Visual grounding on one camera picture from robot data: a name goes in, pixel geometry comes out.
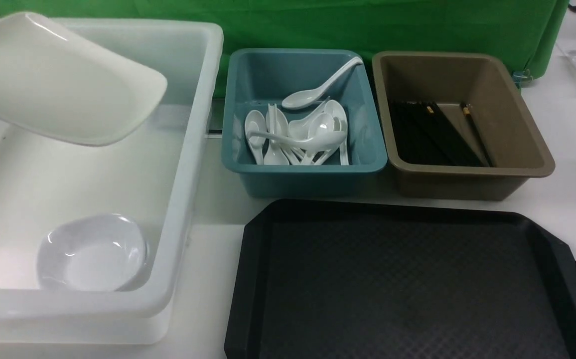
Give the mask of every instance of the tray rim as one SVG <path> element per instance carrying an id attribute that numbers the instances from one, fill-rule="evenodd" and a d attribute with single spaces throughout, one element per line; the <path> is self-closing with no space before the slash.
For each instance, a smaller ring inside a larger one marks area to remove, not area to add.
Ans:
<path id="1" fill-rule="evenodd" d="M 301 211 L 307 210 L 316 213 L 323 218 L 333 219 L 333 213 L 329 209 L 335 207 L 336 210 L 358 211 L 361 213 L 380 213 L 384 211 L 398 212 L 402 216 L 411 216 L 415 213 L 430 212 L 441 213 L 454 216 L 456 218 L 467 218 L 467 220 L 477 218 L 493 218 L 498 216 L 500 219 L 495 222 L 513 223 L 524 230 L 528 230 L 536 236 L 542 236 L 549 245 L 544 245 L 543 253 L 555 260 L 557 266 L 543 268 L 537 261 L 537 268 L 541 275 L 541 280 L 546 288 L 552 311 L 555 315 L 559 327 L 561 326 L 560 315 L 555 311 L 555 307 L 570 306 L 571 318 L 566 316 L 566 320 L 571 320 L 573 328 L 562 331 L 561 336 L 564 339 L 568 352 L 576 353 L 576 264 L 569 246 L 561 239 L 553 236 L 547 230 L 543 229 L 536 222 L 527 218 L 523 214 L 506 211 L 482 211 L 475 209 L 452 209 L 441 207 L 418 207 L 418 206 L 398 206 L 387 204 L 370 204 L 356 202 L 332 202 L 318 200 L 300 200 L 300 199 L 280 199 L 269 204 L 261 213 L 251 220 L 244 228 L 242 248 L 240 252 L 240 261 L 235 280 L 233 291 L 233 300 L 224 340 L 224 352 L 228 359 L 253 359 L 259 352 L 259 336 L 261 336 L 261 325 L 255 327 L 254 321 L 260 323 L 263 319 L 263 294 L 257 292 L 260 286 L 265 288 L 265 284 L 258 283 L 265 279 L 266 273 L 263 271 L 263 265 L 268 265 L 268 261 L 263 263 L 262 257 L 264 247 L 270 246 L 270 241 L 264 240 L 264 233 L 270 230 L 272 216 L 283 212 L 293 213 L 294 208 L 300 208 Z M 311 216 L 302 216 L 307 220 L 314 220 Z M 529 240 L 530 247 L 534 250 L 533 241 Z M 557 286 L 557 300 L 552 298 L 552 286 Z"/>

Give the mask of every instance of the white bowl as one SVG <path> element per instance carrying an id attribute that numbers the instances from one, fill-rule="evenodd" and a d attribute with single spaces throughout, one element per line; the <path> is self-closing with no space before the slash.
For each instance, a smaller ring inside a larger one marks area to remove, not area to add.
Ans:
<path id="1" fill-rule="evenodd" d="M 147 247 L 134 221 L 99 214 L 49 233 L 37 257 L 42 289 L 116 291 L 144 268 Z"/>

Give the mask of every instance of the spoon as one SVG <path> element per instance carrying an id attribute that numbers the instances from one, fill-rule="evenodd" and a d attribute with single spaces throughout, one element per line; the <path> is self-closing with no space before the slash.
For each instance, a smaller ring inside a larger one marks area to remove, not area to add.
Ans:
<path id="1" fill-rule="evenodd" d="M 246 131 L 246 142 L 249 144 L 250 152 L 255 158 L 255 163 L 258 165 L 264 164 L 263 147 L 266 139 L 263 137 L 250 137 L 248 132 L 261 131 L 266 132 L 266 120 L 261 112 L 257 110 L 250 111 L 244 121 L 244 130 Z"/>
<path id="2" fill-rule="evenodd" d="M 268 133 L 273 135 L 275 134 L 275 127 L 277 127 L 275 109 L 277 109 L 277 105 L 268 104 L 268 112 L 266 113 L 268 116 Z M 290 165 L 290 162 L 282 152 L 279 144 L 276 141 L 270 141 L 268 149 L 266 150 L 266 155 L 264 156 L 264 164 L 282 166 Z"/>
<path id="3" fill-rule="evenodd" d="M 331 114 L 335 119 L 337 119 L 341 125 L 341 131 L 343 132 L 348 132 L 348 117 L 345 114 L 345 110 L 343 109 L 343 106 L 341 104 L 339 104 L 338 101 L 335 100 L 330 100 L 327 104 L 326 104 L 326 112 Z M 339 157 L 340 157 L 340 163 L 342 164 L 342 166 L 347 166 L 350 164 L 350 161 L 348 159 L 348 140 L 347 137 L 345 139 L 345 141 L 343 141 L 341 143 L 341 145 L 339 146 Z"/>
<path id="4" fill-rule="evenodd" d="M 326 112 L 320 114 L 312 121 L 308 128 L 308 138 L 317 137 L 323 134 L 334 132 L 334 118 Z M 312 159 L 317 155 L 316 151 L 306 151 L 306 155 L 301 160 L 302 165 L 310 165 Z"/>
<path id="5" fill-rule="evenodd" d="M 341 131 L 326 132 L 324 134 L 317 134 L 317 136 L 305 140 L 295 140 L 290 137 L 269 134 L 268 132 L 261 131 L 250 131 L 246 136 L 264 137 L 279 143 L 284 143 L 290 147 L 297 147 L 311 152 L 322 152 L 337 148 L 343 140 L 345 140 L 346 134 Z"/>
<path id="6" fill-rule="evenodd" d="M 341 122 L 339 121 L 338 118 L 335 117 L 335 118 L 334 118 L 334 130 L 335 130 L 335 131 L 341 131 L 341 129 L 342 129 Z M 327 161 L 327 159 L 330 158 L 330 156 L 332 156 L 332 154 L 333 154 L 334 152 L 336 152 L 336 149 L 335 149 L 335 150 L 326 150 L 326 152 L 324 152 L 324 154 L 321 155 L 321 156 L 315 161 L 314 165 L 315 165 L 315 166 L 322 165 L 325 161 Z"/>
<path id="7" fill-rule="evenodd" d="M 326 103 L 328 100 L 329 97 L 324 100 L 324 102 L 320 103 L 317 108 L 308 114 L 308 116 L 302 118 L 301 120 L 291 121 L 288 124 L 288 134 L 295 139 L 306 139 L 308 137 L 308 127 L 310 127 L 312 120 L 315 120 L 315 117 L 324 113 L 324 109 L 326 108 Z"/>
<path id="8" fill-rule="evenodd" d="M 324 93 L 337 81 L 346 71 L 350 70 L 350 68 L 354 67 L 357 64 L 363 64 L 363 60 L 355 56 L 350 61 L 345 63 L 339 70 L 337 70 L 329 79 L 326 80 L 323 84 L 321 84 L 318 88 L 303 90 L 293 93 L 292 95 L 288 95 L 288 97 L 284 98 L 282 101 L 282 107 L 284 109 L 290 110 L 298 110 L 304 107 L 308 107 L 309 105 L 313 104 L 317 101 Z"/>
<path id="9" fill-rule="evenodd" d="M 277 108 L 277 106 L 274 106 L 275 108 L 275 118 L 277 119 L 277 131 L 275 131 L 275 134 L 279 135 L 279 136 L 288 136 L 288 119 L 286 118 L 286 115 Z M 288 158 L 288 161 L 290 161 L 291 165 L 298 165 L 299 164 L 299 159 L 297 159 L 297 156 L 295 156 L 295 152 L 301 152 L 301 157 L 303 158 L 306 154 L 300 149 L 300 148 L 290 148 L 284 144 L 280 144 L 282 152 L 284 153 L 284 155 L 286 155 L 286 157 Z"/>

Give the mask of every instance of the textured tray surface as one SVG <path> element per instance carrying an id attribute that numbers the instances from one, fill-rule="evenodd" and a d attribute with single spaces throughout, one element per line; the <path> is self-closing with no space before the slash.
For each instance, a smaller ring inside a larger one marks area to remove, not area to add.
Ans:
<path id="1" fill-rule="evenodd" d="M 261 358 L 569 358 L 513 225 L 275 223 Z"/>

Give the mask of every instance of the green backdrop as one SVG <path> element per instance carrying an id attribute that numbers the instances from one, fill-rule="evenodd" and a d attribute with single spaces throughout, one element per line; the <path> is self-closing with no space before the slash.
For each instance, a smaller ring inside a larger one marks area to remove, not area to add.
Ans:
<path id="1" fill-rule="evenodd" d="M 0 16 L 167 18 L 218 23 L 224 57 L 245 47 L 483 52 L 510 71 L 545 72 L 569 0 L 0 0 Z"/>

